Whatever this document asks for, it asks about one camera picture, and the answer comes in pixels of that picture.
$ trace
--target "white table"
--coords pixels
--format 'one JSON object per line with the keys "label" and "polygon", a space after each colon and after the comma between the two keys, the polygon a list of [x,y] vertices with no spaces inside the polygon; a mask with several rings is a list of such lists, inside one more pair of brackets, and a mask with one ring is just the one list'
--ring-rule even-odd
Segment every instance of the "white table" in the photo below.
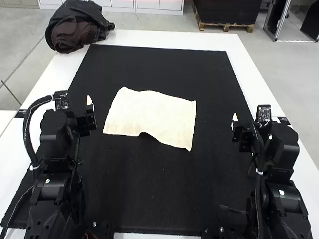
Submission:
{"label": "white table", "polygon": [[3,132],[6,130],[7,126],[13,119],[13,117],[16,115],[17,111],[8,111],[8,110],[2,110],[0,111],[0,137],[3,134]]}
{"label": "white table", "polygon": [[[99,44],[226,51],[251,114],[254,116],[258,104],[271,104],[274,117],[285,116],[236,34],[115,30],[110,33],[106,41]],[[23,103],[22,108],[26,109],[42,96],[68,89],[87,50],[88,46],[85,46],[72,54],[56,54]],[[40,145],[40,122],[44,112],[50,108],[54,108],[54,102],[41,106],[32,117],[30,134],[35,150]],[[319,225],[319,172],[300,141],[299,146],[300,153],[294,166],[295,172],[292,180],[306,204],[313,236],[319,238],[319,227],[316,227]],[[23,145],[22,119],[14,118],[0,138],[0,157],[0,218],[2,218],[30,164]],[[24,230],[9,230],[7,238],[20,239],[24,237],[24,233]],[[115,237],[118,239],[150,237],[171,239],[177,236],[116,234]]]}

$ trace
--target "white towel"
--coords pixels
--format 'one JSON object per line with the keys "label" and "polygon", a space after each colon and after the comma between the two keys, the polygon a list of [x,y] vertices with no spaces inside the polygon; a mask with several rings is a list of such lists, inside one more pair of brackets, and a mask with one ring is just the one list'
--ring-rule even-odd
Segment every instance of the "white towel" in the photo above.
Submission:
{"label": "white towel", "polygon": [[191,151],[195,118],[196,101],[122,87],[112,102],[103,133],[139,136],[145,132],[161,143]]}

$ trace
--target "black mat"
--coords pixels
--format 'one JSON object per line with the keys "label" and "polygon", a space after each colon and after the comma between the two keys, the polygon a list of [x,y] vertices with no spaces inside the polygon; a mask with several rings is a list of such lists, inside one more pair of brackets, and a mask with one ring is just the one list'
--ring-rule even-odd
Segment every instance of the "black mat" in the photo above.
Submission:
{"label": "black mat", "polygon": [[[197,100],[192,151],[147,134],[104,135],[122,86]],[[69,92],[76,112],[84,112],[87,94],[95,105],[98,128],[80,146],[90,220],[110,220],[118,231],[192,235],[214,222],[219,204],[245,208],[250,159],[231,142],[230,125],[234,112],[251,115],[225,52],[92,45]],[[22,210],[15,222],[26,220]]]}

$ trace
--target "cable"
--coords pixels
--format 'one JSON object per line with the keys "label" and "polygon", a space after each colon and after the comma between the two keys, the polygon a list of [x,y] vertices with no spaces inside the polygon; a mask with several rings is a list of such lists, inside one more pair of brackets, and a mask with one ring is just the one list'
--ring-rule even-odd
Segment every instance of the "cable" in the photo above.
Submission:
{"label": "cable", "polygon": [[0,235],[0,239],[4,239],[4,238],[5,238],[5,235],[6,235],[6,232],[7,232],[7,230],[8,230],[8,227],[9,227],[9,225],[10,225],[10,223],[11,223],[11,220],[14,218],[14,215],[15,215],[15,213],[16,213],[17,208],[18,208],[19,205],[20,205],[20,202],[24,199],[24,197],[25,197],[29,192],[32,191],[32,188],[33,188],[33,186],[30,187],[30,188],[29,188],[25,193],[23,193],[23,195],[20,197],[19,201],[18,201],[17,204],[15,205],[15,208],[14,208],[14,210],[13,210],[13,212],[12,212],[12,214],[11,214],[9,220],[8,220],[8,223],[3,227],[3,230],[2,230],[1,235]]}
{"label": "cable", "polygon": [[42,97],[38,100],[36,100],[26,111],[25,116],[24,116],[24,121],[23,121],[23,141],[24,141],[24,146],[26,148],[26,151],[31,159],[32,166],[37,167],[39,165],[38,158],[34,152],[32,142],[31,142],[31,137],[30,137],[30,122],[31,122],[31,117],[35,110],[39,108],[41,105],[50,102],[51,100],[57,100],[59,99],[59,95],[48,95],[45,97]]}
{"label": "cable", "polygon": [[263,177],[263,169],[265,164],[265,158],[264,158],[264,151],[265,151],[265,145],[263,143],[262,137],[259,134],[258,131],[256,131],[254,123],[252,123],[255,136],[257,139],[257,142],[260,147],[260,152],[257,155],[259,157],[259,164],[256,167],[256,185],[255,185],[255,204],[256,204],[256,214],[257,214],[257,226],[258,226],[258,239],[263,239],[264,237],[264,225],[263,225],[263,216],[262,216],[262,210],[261,210],[261,199],[260,199],[260,186],[261,186],[261,179]]}
{"label": "cable", "polygon": [[246,214],[246,211],[243,211],[243,210],[238,210],[238,209],[234,209],[234,208],[231,208],[229,206],[226,206],[226,205],[219,205],[220,208],[223,208],[223,209],[226,209],[226,210],[229,210],[229,211],[232,211],[232,212],[235,212],[237,214]]}

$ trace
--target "wooden pallet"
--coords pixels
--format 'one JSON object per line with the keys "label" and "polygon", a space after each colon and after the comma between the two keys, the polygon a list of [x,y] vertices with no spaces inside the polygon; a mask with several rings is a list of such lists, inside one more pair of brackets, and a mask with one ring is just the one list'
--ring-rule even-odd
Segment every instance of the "wooden pallet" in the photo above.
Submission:
{"label": "wooden pallet", "polygon": [[252,33],[253,30],[254,30],[254,26],[255,24],[251,24],[251,25],[244,25],[244,24],[224,24],[224,23],[205,23],[205,22],[202,22],[200,20],[200,17],[198,15],[198,11],[196,9],[196,6],[195,4],[193,4],[193,10],[194,10],[194,13],[195,13],[195,18],[196,18],[196,21],[197,21],[197,24],[198,24],[198,28],[200,31],[204,31],[204,26],[223,26],[224,27],[224,32],[228,32],[229,31],[229,27],[231,26],[235,26],[235,27],[245,27],[246,28],[246,31],[248,33]]}

